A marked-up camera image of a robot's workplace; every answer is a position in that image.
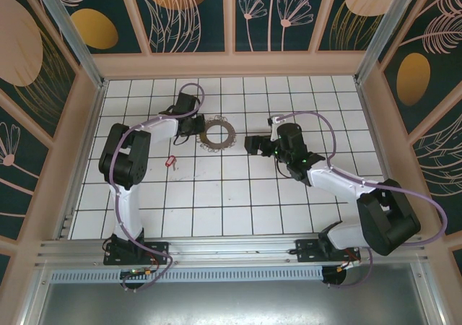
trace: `enclosure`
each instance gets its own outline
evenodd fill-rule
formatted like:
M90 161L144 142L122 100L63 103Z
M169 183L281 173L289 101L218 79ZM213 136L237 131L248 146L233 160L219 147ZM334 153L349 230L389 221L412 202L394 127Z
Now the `enclosure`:
M0 0L0 322L87 324L79 312L91 310L101 324L127 322L132 311L147 324L188 315L194 324L458 324L461 1ZM103 264L116 219L98 162L113 124L155 117L188 83L204 89L206 122L231 127L150 145L139 186L144 235L168 242L175 264L146 291L164 295L148 311L143 296L114 285L136 267ZM329 264L288 252L358 218L357 206L244 148L245 137L270 135L270 117L298 111L333 126L336 167L392 178L440 204L444 235L374 253L377 269L363 285L327 289L319 280ZM287 121L311 152L335 149L319 117ZM431 238L442 225L435 207L408 199L422 224L412 240ZM367 273L360 253L364 266L348 281ZM175 294L183 295L176 310ZM372 318L366 307L351 311L356 299ZM111 319L92 308L105 300L119 305Z

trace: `red object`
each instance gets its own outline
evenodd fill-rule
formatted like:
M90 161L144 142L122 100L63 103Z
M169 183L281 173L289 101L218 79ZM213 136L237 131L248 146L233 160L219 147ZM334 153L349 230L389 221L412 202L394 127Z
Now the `red object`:
M171 155L168 157L167 161L165 162L165 166L169 168L175 161L176 161L176 156Z

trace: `white tiled floor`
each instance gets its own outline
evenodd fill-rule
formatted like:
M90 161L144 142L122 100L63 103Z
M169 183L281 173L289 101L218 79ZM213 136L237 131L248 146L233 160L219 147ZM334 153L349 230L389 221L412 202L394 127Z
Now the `white tiled floor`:
M233 77L112 81L89 157L74 213L71 239L106 238L113 229L113 202L97 170L106 136L114 123L145 121L175 102L188 82L201 84L206 118L221 114L234 126L233 147L202 149L190 138L181 146L153 144L139 203L148 238L260 235L318 232L338 219L357 216L354 205L316 188L307 188L276 172L274 159L248 156L246 134L269 134L272 113L314 110L334 126L337 155L333 164L380 180L381 170L362 107L350 76ZM196 94L197 89L186 89ZM288 121L301 125L308 149L332 150L327 125L309 115ZM215 136L221 138L219 130ZM169 155L176 169L165 167Z

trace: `flower illustration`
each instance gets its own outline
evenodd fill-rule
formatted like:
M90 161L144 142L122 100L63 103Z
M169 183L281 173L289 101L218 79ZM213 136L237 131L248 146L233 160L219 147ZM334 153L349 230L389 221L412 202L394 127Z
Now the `flower illustration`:
M253 52L248 21L253 18L260 18L266 16L268 14L268 10L264 9L265 5L262 2L262 0L239 0L239 7L245 18L245 23L247 25L248 44L250 46L250 50Z
M4 122L0 123L0 165L11 166L14 164L14 154L19 144L21 130L12 124L10 132Z
M14 156L16 155L20 136L21 136L21 129L18 126L12 124L11 129L8 130L8 126L6 126L4 122L0 123L0 166L6 166L6 167L13 166L14 168L17 168L18 170L28 174L29 176L38 178L38 175L35 175L14 163ZM34 194L33 191L22 188L21 186L18 186L17 184L8 182L4 180L3 178L0 178L0 183L6 186L9 186L13 189L16 189L18 191L21 191L25 194L29 194L29 195ZM16 216L13 214L5 214L3 212L1 212L0 215L9 215L10 217Z
M287 0L277 0L277 11L282 25L281 50L284 50L284 35L286 27L304 25L313 21L310 0L291 0L287 5Z

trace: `grid floor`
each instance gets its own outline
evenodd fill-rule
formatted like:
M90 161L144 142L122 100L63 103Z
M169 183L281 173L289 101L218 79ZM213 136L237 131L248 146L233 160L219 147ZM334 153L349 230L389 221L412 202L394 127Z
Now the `grid floor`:
M280 176L274 159L249 156L246 134L270 134L266 119L275 113L313 110L334 126L338 141L333 164L381 181L382 171L361 103L350 76L233 77L111 81L100 114L87 171L74 213L70 239L106 238L113 230L113 202L97 169L114 123L132 126L163 111L188 82L206 91L200 110L222 115L237 133L233 147L218 153L191 137L152 145L139 202L147 238L216 235L316 233L339 219L357 217L355 205ZM186 89L196 94L195 87ZM291 118L301 125L305 143L322 155L332 150L327 125L315 116ZM211 140L226 139L219 128ZM166 168L175 155L176 170Z

